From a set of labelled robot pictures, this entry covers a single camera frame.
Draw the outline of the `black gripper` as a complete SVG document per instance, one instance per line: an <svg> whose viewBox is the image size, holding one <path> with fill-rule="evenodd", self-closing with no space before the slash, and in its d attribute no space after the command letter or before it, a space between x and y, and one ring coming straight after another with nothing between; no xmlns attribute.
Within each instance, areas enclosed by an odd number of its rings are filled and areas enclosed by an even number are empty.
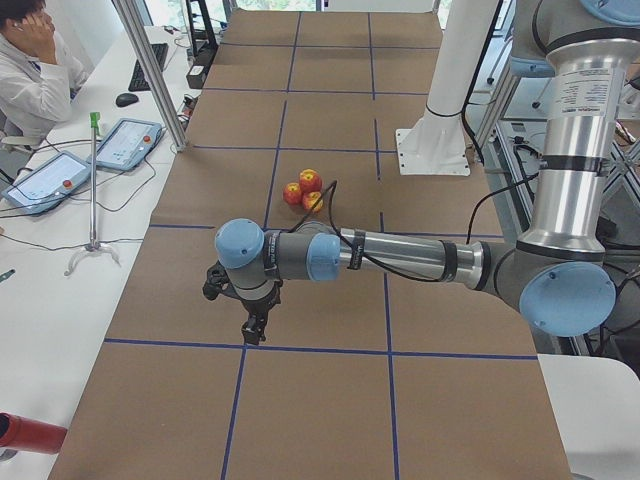
<svg viewBox="0 0 640 480"><path fill-rule="evenodd" d="M240 301L249 313L247 321L241 327L246 345L258 346L266 340L266 320L270 310L281 303L280 290L282 286L282 280L267 280L253 289L235 286Z"/></svg>

